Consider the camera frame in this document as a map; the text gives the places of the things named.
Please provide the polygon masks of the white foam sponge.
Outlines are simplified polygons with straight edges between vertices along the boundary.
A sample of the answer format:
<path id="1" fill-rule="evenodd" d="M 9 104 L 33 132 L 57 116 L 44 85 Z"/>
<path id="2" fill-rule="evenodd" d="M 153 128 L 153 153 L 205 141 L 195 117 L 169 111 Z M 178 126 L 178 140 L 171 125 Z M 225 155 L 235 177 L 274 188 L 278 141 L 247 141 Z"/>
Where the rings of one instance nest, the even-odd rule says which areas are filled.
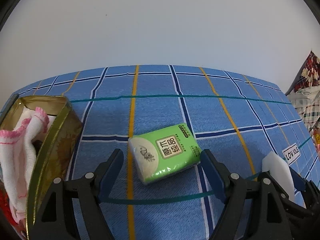
<path id="1" fill-rule="evenodd" d="M 295 187 L 286 161 L 271 151 L 262 159 L 261 171 L 268 171 L 275 181 L 289 195 L 289 200 L 292 202 L 295 201 Z"/>

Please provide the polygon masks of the white towel pink trim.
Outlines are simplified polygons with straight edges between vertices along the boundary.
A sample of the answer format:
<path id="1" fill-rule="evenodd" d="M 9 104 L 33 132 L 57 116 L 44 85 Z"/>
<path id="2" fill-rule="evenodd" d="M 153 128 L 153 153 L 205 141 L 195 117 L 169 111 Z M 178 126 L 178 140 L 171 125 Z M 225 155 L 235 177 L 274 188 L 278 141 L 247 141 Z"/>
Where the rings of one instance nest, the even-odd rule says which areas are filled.
<path id="1" fill-rule="evenodd" d="M 24 108 L 13 130 L 1 129 L 1 169 L 13 220 L 25 223 L 27 194 L 36 162 L 35 140 L 44 139 L 55 117 Z"/>

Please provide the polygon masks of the green tissue pack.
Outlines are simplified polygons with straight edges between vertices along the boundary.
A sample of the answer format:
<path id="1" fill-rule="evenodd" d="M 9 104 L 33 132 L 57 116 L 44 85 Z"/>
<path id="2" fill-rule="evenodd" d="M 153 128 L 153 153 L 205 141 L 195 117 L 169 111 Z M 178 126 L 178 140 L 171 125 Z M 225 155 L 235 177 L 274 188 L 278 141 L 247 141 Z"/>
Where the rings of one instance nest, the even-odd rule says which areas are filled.
<path id="1" fill-rule="evenodd" d="M 129 147 L 145 185 L 200 163 L 201 149 L 185 123 L 133 136 Z"/>

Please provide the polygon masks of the red snack packet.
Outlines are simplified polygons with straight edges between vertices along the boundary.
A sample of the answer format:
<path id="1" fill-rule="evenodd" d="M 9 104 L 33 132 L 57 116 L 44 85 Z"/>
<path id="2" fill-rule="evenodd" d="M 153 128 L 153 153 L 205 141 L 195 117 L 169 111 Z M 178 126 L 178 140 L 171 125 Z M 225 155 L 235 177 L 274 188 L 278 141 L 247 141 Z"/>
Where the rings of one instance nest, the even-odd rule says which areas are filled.
<path id="1" fill-rule="evenodd" d="M 10 211 L 10 206 L 9 206 L 9 198 L 8 195 L 1 190 L 0 192 L 0 205 L 1 205 L 1 212 L 4 215 L 5 220 L 13 227 L 17 225 L 16 222 L 14 221 L 11 211 Z"/>

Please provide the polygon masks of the pink plastic toy bag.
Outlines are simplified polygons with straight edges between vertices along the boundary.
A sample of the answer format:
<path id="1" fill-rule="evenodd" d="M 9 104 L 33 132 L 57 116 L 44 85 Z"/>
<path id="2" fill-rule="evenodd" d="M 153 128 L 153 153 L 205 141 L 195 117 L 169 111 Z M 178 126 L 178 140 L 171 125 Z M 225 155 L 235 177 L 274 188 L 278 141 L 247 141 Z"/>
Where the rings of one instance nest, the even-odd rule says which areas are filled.
<path id="1" fill-rule="evenodd" d="M 313 130 L 313 142 L 316 147 L 317 155 L 320 158 L 320 128 L 316 128 Z"/>

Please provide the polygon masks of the gold rectangular tin box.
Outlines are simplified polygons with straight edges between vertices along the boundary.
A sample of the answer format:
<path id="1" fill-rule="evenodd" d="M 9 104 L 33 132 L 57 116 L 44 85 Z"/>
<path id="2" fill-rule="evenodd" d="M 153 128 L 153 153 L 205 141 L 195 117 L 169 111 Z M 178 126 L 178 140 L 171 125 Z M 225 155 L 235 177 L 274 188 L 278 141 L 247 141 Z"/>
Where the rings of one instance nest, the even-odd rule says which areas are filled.
<path id="1" fill-rule="evenodd" d="M 82 130 L 82 122 L 65 96 L 14 94 L 1 112 L 1 129 L 13 130 L 24 108 L 41 107 L 55 117 L 44 139 L 35 140 L 36 162 L 27 194 L 25 223 L 13 228 L 1 212 L 1 239 L 29 239 L 29 232 L 50 184 L 56 177 L 65 178 L 74 148 Z M 6 194 L 1 169 L 1 190 Z"/>

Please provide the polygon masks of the plaid cloth bundle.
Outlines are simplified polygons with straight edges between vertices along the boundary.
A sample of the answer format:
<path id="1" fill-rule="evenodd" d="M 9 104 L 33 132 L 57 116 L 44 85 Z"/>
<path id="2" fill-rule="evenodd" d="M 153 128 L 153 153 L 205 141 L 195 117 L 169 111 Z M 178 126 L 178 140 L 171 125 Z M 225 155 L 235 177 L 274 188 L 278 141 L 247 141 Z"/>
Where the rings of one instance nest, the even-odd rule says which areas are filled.
<path id="1" fill-rule="evenodd" d="M 287 98 L 309 132 L 319 127 L 319 86 L 303 88 L 297 92 L 292 90 Z"/>

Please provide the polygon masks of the floral maroon pillow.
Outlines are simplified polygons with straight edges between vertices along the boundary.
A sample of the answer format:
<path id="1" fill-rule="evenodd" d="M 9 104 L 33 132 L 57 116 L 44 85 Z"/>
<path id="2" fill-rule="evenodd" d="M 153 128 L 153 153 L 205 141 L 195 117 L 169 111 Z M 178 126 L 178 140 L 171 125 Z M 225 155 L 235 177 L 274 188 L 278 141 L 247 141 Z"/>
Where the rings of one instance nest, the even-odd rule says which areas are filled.
<path id="1" fill-rule="evenodd" d="M 319 72 L 319 57 L 317 57 L 313 51 L 310 51 L 298 75 L 298 80 L 294 85 L 294 92 L 304 88 L 319 86 Z"/>

